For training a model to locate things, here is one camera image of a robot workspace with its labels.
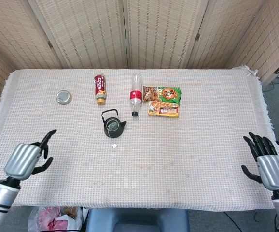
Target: food package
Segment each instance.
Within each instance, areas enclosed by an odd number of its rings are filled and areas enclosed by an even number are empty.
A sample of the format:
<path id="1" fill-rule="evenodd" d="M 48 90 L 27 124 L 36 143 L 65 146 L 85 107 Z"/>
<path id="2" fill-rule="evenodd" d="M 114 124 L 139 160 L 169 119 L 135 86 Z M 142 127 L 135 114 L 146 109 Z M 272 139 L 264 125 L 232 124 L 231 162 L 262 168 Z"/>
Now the food package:
<path id="1" fill-rule="evenodd" d="M 152 116 L 178 117 L 179 105 L 170 102 L 150 101 L 148 114 Z"/>
<path id="2" fill-rule="evenodd" d="M 66 215 L 70 216 L 71 218 L 76 219 L 76 217 L 77 217 L 77 207 L 64 207 L 62 215 L 63 214 L 66 214 Z"/>
<path id="3" fill-rule="evenodd" d="M 168 87 L 143 87 L 143 102 L 170 102 L 180 104 L 181 90 L 180 88 L 168 88 Z"/>

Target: pink plastic bag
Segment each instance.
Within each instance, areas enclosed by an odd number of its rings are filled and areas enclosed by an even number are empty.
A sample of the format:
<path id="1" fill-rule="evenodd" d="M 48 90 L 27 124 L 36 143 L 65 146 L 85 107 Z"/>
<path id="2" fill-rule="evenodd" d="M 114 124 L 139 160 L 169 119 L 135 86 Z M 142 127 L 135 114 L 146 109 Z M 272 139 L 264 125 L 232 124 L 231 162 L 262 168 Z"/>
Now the pink plastic bag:
<path id="1" fill-rule="evenodd" d="M 40 207 L 32 210 L 28 219 L 28 231 L 66 230 L 68 221 L 55 220 L 60 216 L 60 207 Z"/>
<path id="2" fill-rule="evenodd" d="M 61 215 L 62 207 L 35 207 L 28 218 L 28 232 L 53 230 L 80 230 L 83 223 L 83 213 L 76 207 L 75 219 Z"/>

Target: bottle cap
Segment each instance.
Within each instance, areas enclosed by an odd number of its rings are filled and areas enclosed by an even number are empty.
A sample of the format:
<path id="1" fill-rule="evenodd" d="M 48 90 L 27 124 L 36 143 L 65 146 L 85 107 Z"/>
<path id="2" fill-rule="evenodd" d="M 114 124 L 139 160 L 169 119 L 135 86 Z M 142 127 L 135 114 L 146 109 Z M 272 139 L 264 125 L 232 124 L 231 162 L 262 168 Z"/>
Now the bottle cap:
<path id="1" fill-rule="evenodd" d="M 99 99 L 97 99 L 97 104 L 98 104 L 98 105 L 105 105 L 105 100 L 104 100 L 104 98 L 99 98 Z"/>
<path id="2" fill-rule="evenodd" d="M 56 95 L 57 102 L 61 105 L 66 105 L 72 100 L 72 95 L 66 90 L 62 90 Z"/>

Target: round metal lid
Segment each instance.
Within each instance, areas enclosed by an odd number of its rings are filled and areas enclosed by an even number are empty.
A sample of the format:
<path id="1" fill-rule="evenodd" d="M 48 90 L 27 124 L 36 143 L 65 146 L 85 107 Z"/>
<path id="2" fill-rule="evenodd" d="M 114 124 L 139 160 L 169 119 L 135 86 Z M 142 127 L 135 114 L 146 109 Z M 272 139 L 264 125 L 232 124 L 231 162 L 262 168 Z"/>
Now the round metal lid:
<path id="1" fill-rule="evenodd" d="M 72 100 L 72 95 L 66 90 L 62 90 L 56 95 L 57 102 L 61 105 L 66 105 Z"/>

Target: bottle label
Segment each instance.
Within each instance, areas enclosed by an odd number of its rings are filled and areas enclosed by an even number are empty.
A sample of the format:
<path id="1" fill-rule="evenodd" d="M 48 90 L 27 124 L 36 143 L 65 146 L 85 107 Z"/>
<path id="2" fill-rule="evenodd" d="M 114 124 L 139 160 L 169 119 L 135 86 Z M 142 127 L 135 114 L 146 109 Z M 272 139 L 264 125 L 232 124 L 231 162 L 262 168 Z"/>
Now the bottle label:
<path id="1" fill-rule="evenodd" d="M 130 92 L 130 99 L 141 99 L 142 100 L 142 93 L 139 90 L 133 90 Z"/>
<path id="2" fill-rule="evenodd" d="M 95 76 L 95 94 L 105 95 L 105 78 L 102 75 Z"/>

